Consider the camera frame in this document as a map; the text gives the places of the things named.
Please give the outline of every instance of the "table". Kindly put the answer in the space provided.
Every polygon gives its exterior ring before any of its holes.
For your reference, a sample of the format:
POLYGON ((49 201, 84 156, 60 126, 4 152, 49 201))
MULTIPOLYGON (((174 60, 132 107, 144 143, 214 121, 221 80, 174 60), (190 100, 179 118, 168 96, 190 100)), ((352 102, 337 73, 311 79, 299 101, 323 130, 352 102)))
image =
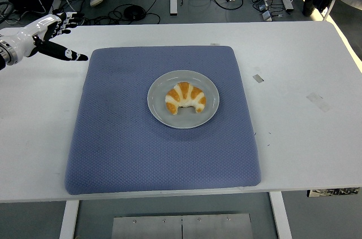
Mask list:
MULTIPOLYGON (((8 28, 2 34, 15 31, 8 28)), ((276 194, 362 185, 362 75, 327 22, 78 27, 54 42, 89 57, 105 47, 231 46, 256 133, 261 183, 69 195, 64 171, 88 62, 36 54, 0 72, 0 202, 276 194), (256 81, 256 75, 263 81, 256 81)))

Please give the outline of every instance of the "croissant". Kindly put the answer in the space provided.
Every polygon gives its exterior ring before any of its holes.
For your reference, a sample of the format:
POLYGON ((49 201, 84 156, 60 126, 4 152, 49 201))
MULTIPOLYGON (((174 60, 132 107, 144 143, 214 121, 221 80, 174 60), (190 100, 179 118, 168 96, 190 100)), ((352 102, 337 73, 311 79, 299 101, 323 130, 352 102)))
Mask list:
POLYGON ((165 98, 167 109, 176 115, 179 107, 193 106, 197 113, 202 112, 206 105, 204 92, 188 82, 179 82, 165 98))

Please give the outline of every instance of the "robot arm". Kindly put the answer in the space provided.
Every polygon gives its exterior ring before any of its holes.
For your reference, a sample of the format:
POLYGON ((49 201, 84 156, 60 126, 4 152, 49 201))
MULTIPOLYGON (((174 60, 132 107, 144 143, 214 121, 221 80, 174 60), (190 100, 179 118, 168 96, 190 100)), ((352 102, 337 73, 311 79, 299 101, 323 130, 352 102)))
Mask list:
POLYGON ((61 60, 86 61, 88 57, 50 42, 49 39, 59 34, 69 34, 69 28, 74 28, 83 14, 66 12, 58 15, 46 15, 12 36, 0 35, 0 70, 6 65, 19 63, 23 57, 31 57, 37 52, 61 60))

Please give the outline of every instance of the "metal panel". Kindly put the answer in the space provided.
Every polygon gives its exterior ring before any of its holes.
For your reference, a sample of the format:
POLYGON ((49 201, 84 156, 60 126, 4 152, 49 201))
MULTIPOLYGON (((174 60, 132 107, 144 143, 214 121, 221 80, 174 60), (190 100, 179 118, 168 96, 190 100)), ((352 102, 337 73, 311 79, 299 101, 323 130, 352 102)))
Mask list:
POLYGON ((183 239, 252 239, 249 214, 183 216, 183 239))
POLYGON ((182 239, 182 216, 114 218, 112 239, 182 239))

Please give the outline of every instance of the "textured fabric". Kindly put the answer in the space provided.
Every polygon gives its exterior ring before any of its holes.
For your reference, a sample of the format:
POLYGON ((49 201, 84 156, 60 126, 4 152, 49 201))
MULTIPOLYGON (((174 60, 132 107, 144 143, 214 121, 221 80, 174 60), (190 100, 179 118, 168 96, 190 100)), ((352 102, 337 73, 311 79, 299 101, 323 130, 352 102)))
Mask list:
POLYGON ((254 132, 240 71, 226 46, 95 50, 77 115, 66 171, 70 194, 252 186, 260 182, 254 132), (174 129, 149 111, 161 75, 187 69, 210 78, 216 114, 174 129))

